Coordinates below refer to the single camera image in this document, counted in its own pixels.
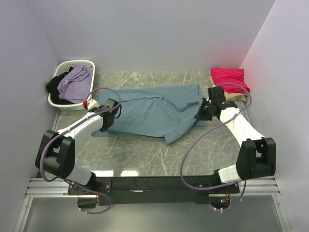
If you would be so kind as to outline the teal blue t shirt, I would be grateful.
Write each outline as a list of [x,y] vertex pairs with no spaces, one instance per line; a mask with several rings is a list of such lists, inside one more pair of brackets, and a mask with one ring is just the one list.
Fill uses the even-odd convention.
[[185,86],[119,89],[99,91],[98,103],[107,99],[121,101],[121,114],[104,132],[92,133],[93,137],[143,135],[162,138],[169,145],[192,128],[206,126],[195,116],[204,95],[198,84]]

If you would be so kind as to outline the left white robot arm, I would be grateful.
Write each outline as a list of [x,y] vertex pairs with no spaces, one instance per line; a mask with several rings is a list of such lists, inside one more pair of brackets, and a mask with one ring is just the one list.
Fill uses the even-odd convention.
[[121,114],[121,104],[107,99],[104,105],[95,104],[84,117],[59,131],[44,133],[35,166],[40,172],[47,172],[63,180],[79,184],[85,194],[98,189],[96,175],[75,163],[75,147],[85,136],[95,131],[109,129]]

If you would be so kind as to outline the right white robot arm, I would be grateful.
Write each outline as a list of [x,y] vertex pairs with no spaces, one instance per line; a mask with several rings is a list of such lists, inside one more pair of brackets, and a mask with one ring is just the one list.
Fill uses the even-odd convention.
[[276,143],[266,138],[245,119],[233,101],[228,101],[222,87],[208,89],[208,98],[203,99],[196,118],[220,120],[231,131],[240,145],[234,165],[218,169],[212,175],[212,188],[224,192],[229,183],[273,176],[276,171]]

